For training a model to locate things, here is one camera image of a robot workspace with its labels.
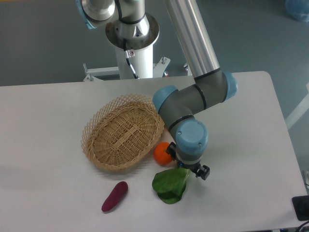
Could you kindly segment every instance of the white table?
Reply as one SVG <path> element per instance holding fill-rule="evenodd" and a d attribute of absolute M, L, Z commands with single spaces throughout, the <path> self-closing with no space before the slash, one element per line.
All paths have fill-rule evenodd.
<path fill-rule="evenodd" d="M 291 198 L 306 195 L 270 76 L 236 73 L 239 91 L 196 115 L 207 126 L 202 163 L 183 199 L 161 202 L 152 190 L 164 170 L 149 156 L 133 171 L 109 174 L 81 149 L 82 131 L 110 100 L 184 88 L 190 77 L 0 87 L 0 231 L 242 232 L 295 227 Z M 170 141 L 168 134 L 164 140 Z M 109 214 L 101 205 L 125 180 L 129 192 Z"/>

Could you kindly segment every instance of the wicker basket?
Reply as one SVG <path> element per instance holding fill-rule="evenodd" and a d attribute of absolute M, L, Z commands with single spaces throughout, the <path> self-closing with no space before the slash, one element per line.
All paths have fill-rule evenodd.
<path fill-rule="evenodd" d="M 121 96 L 100 109 L 85 126 L 83 152 L 99 168 L 129 168 L 156 144 L 163 127 L 151 99 Z"/>

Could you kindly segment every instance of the gray floor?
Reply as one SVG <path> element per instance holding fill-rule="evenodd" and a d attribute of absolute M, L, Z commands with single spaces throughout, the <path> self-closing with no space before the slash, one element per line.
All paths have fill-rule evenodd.
<path fill-rule="evenodd" d="M 308 93 L 309 23 L 292 19 L 284 0 L 198 0 L 222 69 L 270 73 L 286 118 Z M 185 58 L 162 0 L 146 10 L 160 25 L 154 61 Z M 88 68 L 116 66 L 104 29 L 88 30 L 74 1 L 0 2 L 0 86 L 79 82 Z M 309 111 L 290 130 L 301 170 L 309 170 Z"/>

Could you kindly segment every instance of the sweet potato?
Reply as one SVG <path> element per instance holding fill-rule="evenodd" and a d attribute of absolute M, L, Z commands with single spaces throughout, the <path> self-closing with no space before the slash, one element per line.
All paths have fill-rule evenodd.
<path fill-rule="evenodd" d="M 128 186 L 125 181 L 119 182 L 112 190 L 108 198 L 102 205 L 102 211 L 108 212 L 112 210 L 125 196 L 128 191 Z"/>

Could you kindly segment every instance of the spinach leaf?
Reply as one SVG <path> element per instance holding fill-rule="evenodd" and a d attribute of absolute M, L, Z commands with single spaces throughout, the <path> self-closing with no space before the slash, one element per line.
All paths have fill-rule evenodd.
<path fill-rule="evenodd" d="M 153 189 L 157 193 L 173 191 L 175 195 L 180 195 L 186 184 L 189 171 L 184 168 L 175 168 L 157 173 L 152 183 Z"/>
<path fill-rule="evenodd" d="M 182 199 L 185 187 L 186 185 L 183 186 L 180 195 L 176 195 L 174 192 L 169 191 L 165 193 L 158 193 L 158 197 L 166 204 L 175 204 Z"/>

